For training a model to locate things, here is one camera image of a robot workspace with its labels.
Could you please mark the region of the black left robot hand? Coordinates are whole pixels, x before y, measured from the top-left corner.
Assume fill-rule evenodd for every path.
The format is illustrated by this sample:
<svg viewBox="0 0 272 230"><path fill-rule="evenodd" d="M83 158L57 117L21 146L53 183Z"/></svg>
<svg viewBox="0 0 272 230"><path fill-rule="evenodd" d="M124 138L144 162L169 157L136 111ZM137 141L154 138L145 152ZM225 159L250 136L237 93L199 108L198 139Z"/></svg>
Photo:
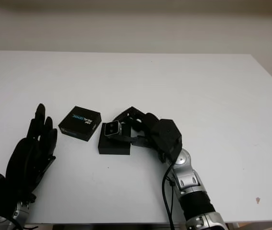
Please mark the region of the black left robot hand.
<svg viewBox="0 0 272 230"><path fill-rule="evenodd" d="M33 191L56 159L54 150L58 131L51 117L46 117L45 106L38 105L31 119L25 138L16 145L6 169L6 179L17 196L17 200L33 203Z"/></svg>

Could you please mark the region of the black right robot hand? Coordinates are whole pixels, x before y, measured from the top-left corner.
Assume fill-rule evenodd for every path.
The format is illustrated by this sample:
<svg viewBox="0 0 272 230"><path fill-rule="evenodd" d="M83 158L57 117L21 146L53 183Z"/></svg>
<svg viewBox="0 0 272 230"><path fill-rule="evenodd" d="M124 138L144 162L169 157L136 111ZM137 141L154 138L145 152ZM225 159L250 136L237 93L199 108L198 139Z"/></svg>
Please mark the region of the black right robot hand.
<svg viewBox="0 0 272 230"><path fill-rule="evenodd" d="M115 141L127 142L134 146L151 148L153 146L151 130L159 119L152 113L143 113L135 107L130 107L114 118L120 124L126 124L136 132L143 132L144 135L131 137L123 134L112 134L109 138Z"/></svg>

